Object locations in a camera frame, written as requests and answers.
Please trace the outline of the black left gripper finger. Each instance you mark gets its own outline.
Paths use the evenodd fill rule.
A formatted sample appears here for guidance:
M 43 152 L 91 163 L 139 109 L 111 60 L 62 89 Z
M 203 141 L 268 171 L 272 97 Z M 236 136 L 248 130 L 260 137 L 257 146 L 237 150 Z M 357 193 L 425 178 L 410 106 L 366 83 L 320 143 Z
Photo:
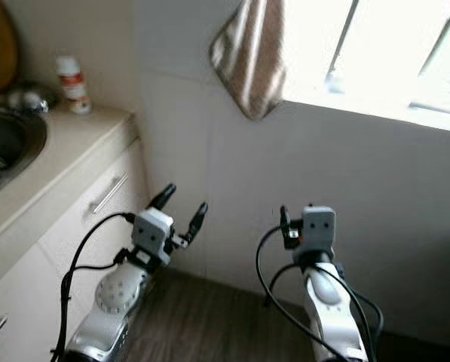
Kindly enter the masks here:
M 208 203 L 202 203 L 194 216 L 191 218 L 191 221 L 188 225 L 187 230 L 187 241 L 190 242 L 190 244 L 193 244 L 194 239 L 197 237 L 198 232 L 203 228 L 205 215 L 208 211 Z
M 161 190 L 149 201 L 148 207 L 155 208 L 156 210 L 162 210 L 174 193 L 176 193 L 176 184 L 167 184 L 165 189 Z

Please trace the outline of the white kitchen base cabinet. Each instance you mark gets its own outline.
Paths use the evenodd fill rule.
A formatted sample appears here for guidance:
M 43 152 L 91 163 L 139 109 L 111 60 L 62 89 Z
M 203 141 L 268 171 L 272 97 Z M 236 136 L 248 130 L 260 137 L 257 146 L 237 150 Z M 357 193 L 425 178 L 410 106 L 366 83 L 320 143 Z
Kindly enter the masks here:
M 124 186 L 100 213 L 92 214 L 93 203 L 124 173 Z M 81 239 L 109 214 L 141 210 L 146 196 L 142 142 L 135 140 L 42 235 L 1 238 L 26 250 L 0 266 L 0 316 L 8 315 L 0 331 L 0 362 L 49 361 L 59 335 L 60 280 Z

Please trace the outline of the beige striped hanging towel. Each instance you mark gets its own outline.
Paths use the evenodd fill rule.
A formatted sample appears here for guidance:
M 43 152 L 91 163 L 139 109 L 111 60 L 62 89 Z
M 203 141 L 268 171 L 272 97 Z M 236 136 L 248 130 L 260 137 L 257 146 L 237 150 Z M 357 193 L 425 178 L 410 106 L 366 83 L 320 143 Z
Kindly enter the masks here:
M 286 0 L 242 0 L 210 44 L 210 63 L 250 121 L 283 101 Z

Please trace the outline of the stainless steel double sink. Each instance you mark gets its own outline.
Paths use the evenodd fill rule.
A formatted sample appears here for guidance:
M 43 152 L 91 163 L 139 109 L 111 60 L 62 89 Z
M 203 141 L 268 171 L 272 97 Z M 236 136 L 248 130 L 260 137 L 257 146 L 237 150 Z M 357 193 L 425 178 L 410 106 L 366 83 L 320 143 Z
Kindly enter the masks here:
M 47 124 L 41 116 L 0 106 L 0 156 L 7 163 L 0 173 L 0 190 L 41 154 L 46 140 Z

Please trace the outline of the stainless steel strainer ladle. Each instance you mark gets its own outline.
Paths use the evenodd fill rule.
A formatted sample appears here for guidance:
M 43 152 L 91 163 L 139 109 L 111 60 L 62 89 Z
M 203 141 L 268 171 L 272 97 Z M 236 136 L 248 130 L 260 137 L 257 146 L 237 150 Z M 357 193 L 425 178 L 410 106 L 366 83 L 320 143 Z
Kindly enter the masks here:
M 58 97 L 51 87 L 35 81 L 11 85 L 5 93 L 5 107 L 15 112 L 44 114 L 57 103 Z

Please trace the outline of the bright window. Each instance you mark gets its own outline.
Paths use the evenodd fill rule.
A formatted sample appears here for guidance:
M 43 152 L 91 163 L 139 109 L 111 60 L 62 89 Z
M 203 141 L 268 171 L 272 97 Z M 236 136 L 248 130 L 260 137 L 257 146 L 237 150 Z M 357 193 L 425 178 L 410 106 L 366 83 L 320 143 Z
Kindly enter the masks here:
M 284 96 L 450 131 L 450 0 L 284 0 Z

